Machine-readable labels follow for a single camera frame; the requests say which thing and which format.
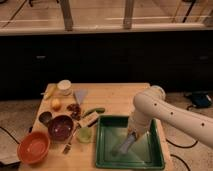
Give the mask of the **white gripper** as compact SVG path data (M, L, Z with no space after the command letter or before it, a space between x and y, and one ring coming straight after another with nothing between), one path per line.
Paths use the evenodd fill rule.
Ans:
M151 118L149 116L133 111L128 118L127 131L129 134L134 133L139 139L150 129L150 124Z

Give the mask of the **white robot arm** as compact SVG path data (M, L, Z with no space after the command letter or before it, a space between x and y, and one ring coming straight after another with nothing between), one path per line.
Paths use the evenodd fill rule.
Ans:
M213 118L184 110L165 101L165 91L151 86L133 98L134 111L128 119L128 132L145 134L153 118L164 121L213 149Z

